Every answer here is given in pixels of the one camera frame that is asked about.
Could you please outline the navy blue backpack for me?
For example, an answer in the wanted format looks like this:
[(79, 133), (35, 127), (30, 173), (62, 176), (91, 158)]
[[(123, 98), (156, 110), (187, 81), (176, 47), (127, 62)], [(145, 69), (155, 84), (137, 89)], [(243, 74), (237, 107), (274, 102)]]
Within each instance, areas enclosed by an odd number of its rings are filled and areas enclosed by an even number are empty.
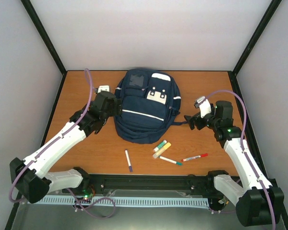
[(153, 144), (171, 126), (185, 122), (180, 113), (181, 96), (174, 78), (153, 69), (131, 69), (115, 89), (122, 101), (122, 113), (114, 117), (116, 132), (125, 141)]

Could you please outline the purple cap marker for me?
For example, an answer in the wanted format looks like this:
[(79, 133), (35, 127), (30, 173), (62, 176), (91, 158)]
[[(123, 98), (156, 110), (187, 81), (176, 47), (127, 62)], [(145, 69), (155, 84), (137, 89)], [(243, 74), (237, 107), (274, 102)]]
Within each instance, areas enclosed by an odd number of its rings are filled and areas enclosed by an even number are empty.
[(130, 157), (129, 157), (129, 152), (128, 152), (127, 149), (125, 150), (125, 156), (126, 156), (127, 164), (128, 164), (128, 167), (129, 167), (129, 171), (132, 173), (133, 172), (132, 164), (131, 164)]

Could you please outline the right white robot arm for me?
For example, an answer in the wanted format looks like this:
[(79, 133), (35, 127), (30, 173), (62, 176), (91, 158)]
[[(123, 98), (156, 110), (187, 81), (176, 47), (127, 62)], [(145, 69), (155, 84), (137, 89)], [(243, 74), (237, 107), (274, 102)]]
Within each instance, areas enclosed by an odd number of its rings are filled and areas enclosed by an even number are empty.
[(233, 106), (229, 101), (209, 103), (205, 97), (198, 98), (194, 106), (200, 111), (185, 116), (190, 129), (213, 130), (220, 146), (232, 160), (241, 184), (228, 174), (213, 176), (213, 186), (234, 206), (239, 222), (245, 226), (277, 224), (281, 216), (284, 193), (272, 186), (252, 157), (242, 131), (234, 125)]

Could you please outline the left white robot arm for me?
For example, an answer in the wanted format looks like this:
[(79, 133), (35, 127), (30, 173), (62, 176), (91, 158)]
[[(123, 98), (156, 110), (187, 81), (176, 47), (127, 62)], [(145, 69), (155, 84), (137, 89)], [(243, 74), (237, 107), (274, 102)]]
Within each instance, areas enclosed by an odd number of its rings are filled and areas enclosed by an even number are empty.
[(121, 115), (122, 100), (107, 91), (98, 93), (82, 110), (70, 117), (69, 122), (40, 149), (23, 160), (10, 162), (12, 187), (31, 204), (48, 193), (75, 188), (85, 193), (90, 188), (88, 173), (80, 167), (64, 172), (49, 172), (51, 167), (73, 146), (92, 133), (97, 134), (112, 116)]

